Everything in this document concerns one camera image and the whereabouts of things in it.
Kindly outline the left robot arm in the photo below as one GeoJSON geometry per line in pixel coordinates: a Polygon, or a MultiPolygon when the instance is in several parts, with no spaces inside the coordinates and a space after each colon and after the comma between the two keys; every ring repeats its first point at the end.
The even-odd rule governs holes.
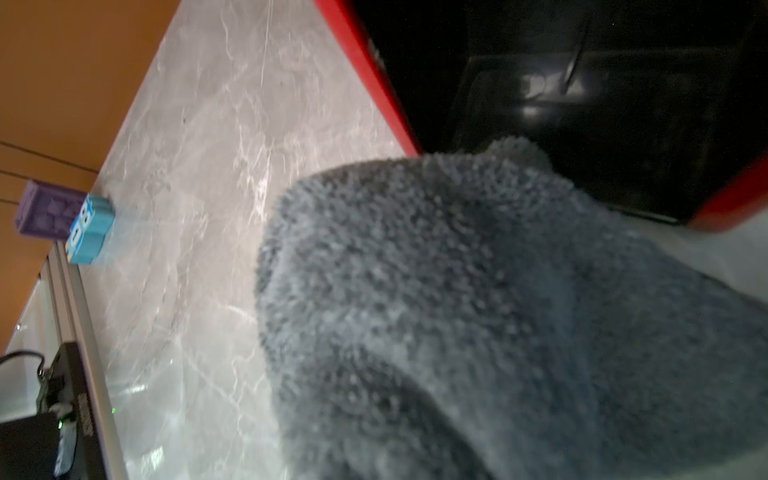
{"type": "Polygon", "coordinates": [[[1,424],[1,480],[54,479],[59,420],[38,414],[1,424]]]}

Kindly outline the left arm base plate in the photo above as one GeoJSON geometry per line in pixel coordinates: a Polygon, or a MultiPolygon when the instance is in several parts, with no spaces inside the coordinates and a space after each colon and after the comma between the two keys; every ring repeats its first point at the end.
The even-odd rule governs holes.
{"type": "Polygon", "coordinates": [[[110,478],[77,343],[61,344],[51,365],[42,370],[37,409],[42,414],[55,416],[53,474],[56,479],[110,478]]]}

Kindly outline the red capsule coffee machine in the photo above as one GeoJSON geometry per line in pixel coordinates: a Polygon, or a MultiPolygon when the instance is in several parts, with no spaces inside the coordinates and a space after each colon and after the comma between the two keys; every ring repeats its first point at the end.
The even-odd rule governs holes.
{"type": "Polygon", "coordinates": [[[320,1],[409,155],[523,136],[612,208],[704,232],[767,207],[763,1],[320,1]]]}

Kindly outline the grey microfibre cloth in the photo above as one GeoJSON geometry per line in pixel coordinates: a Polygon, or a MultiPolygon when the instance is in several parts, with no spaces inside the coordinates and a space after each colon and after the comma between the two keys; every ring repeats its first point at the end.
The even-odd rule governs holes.
{"type": "Polygon", "coordinates": [[[521,137],[276,201],[260,339],[296,479],[635,479],[767,443],[767,308],[521,137]]]}

